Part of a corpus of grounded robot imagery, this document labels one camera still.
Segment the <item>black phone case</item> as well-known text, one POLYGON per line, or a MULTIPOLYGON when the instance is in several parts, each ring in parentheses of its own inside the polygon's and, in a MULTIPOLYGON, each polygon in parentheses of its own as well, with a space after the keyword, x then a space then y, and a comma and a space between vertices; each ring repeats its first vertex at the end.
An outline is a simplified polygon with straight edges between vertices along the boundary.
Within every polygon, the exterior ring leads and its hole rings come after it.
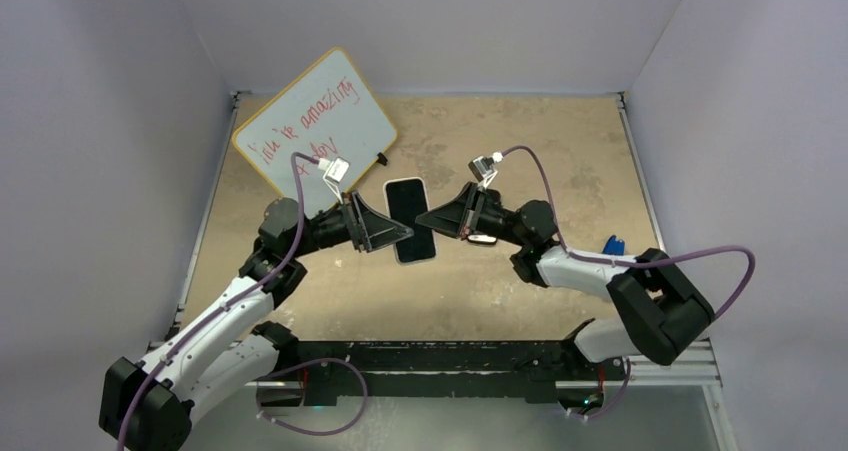
POLYGON ((469 234, 466 241, 477 246, 495 246, 498 243, 496 237, 486 234, 469 234))

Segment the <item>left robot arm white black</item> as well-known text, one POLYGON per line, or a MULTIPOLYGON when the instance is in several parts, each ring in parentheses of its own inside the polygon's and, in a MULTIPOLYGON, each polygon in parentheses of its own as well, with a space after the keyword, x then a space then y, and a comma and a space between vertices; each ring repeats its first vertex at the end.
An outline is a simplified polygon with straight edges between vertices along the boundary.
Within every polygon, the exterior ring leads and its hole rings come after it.
POLYGON ((107 370, 98 424, 124 450, 177 450, 215 400, 247 381, 297 370, 296 338, 264 322, 307 275, 298 257, 349 242, 370 253, 412 237, 411 227, 368 206, 358 192, 313 218, 292 198, 269 204, 252 254, 194 321, 137 361, 107 370))

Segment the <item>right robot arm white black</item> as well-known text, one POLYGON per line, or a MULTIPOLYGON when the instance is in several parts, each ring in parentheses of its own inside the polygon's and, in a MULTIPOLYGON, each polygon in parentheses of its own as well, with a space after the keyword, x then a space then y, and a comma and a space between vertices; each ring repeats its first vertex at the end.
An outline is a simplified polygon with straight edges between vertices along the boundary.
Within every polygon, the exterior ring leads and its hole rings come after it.
POLYGON ((564 370, 584 378, 601 361, 643 355, 671 365, 715 321, 712 305, 666 254, 649 248, 637 256, 588 253, 578 258, 555 239, 552 206, 531 200, 506 209, 490 191, 467 183, 448 203, 417 216, 417 224, 456 239, 483 234, 518 246, 510 258, 517 276, 543 288, 580 291, 611 302, 616 317, 590 319, 568 336, 564 370))

